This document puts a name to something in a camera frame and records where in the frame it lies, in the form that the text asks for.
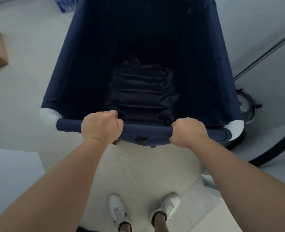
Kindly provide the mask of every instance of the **blue fabric bin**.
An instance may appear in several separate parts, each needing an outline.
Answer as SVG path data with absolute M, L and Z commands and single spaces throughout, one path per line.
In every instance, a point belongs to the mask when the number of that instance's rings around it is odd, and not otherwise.
M 40 109 L 60 131 L 81 132 L 106 111 L 123 55 L 172 69 L 180 93 L 175 119 L 202 121 L 216 141 L 237 138 L 244 121 L 214 0 L 79 0 Z M 169 144 L 172 128 L 126 123 L 120 140 Z

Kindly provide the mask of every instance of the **shoe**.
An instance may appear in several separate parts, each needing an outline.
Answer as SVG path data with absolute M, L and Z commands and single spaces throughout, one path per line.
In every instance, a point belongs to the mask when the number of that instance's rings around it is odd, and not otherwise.
M 171 220 L 171 216 L 175 213 L 179 205 L 180 205 L 179 195 L 177 195 L 176 193 L 168 195 L 164 200 L 164 202 L 162 203 L 161 207 L 150 213 L 149 221 L 151 222 L 152 226 L 154 227 L 154 219 L 156 213 L 163 214 L 165 216 L 165 221 L 167 221 L 167 219 Z
M 110 215 L 114 220 L 115 225 L 118 227 L 118 230 L 120 231 L 122 225 L 129 224 L 132 232 L 132 224 L 125 211 L 122 199 L 117 194 L 114 194 L 109 197 L 109 209 Z

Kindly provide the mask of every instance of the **metal pole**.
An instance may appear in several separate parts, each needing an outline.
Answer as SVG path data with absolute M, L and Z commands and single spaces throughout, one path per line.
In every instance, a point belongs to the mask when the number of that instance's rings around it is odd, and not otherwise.
M 250 71 L 256 65 L 258 65 L 260 62 L 262 62 L 265 58 L 270 56 L 272 53 L 274 53 L 276 50 L 278 50 L 284 44 L 285 44 L 285 36 L 280 41 L 278 41 L 276 44 L 274 44 L 268 51 L 266 51 L 261 57 L 259 57 L 252 64 L 250 64 L 248 67 L 246 67 L 245 70 L 243 70 L 241 73 L 239 73 L 237 76 L 235 76 L 234 81 L 241 78 L 244 74 L 246 74 L 248 71 Z

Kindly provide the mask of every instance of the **fist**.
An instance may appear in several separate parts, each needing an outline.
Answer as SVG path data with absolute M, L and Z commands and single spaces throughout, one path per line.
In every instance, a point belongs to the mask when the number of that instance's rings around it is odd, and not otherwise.
M 201 138 L 209 138 L 205 125 L 196 119 L 177 119 L 171 126 L 173 129 L 169 141 L 182 148 L 190 148 Z
M 116 110 L 96 112 L 83 119 L 81 132 L 84 140 L 95 139 L 108 146 L 121 135 L 123 125 Z

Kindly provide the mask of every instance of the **person's right arm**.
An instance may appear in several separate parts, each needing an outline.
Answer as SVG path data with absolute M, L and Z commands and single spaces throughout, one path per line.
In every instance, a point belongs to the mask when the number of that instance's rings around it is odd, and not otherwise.
M 202 122 L 178 119 L 172 144 L 189 148 L 214 179 L 243 232 L 285 232 L 285 184 L 208 137 Z

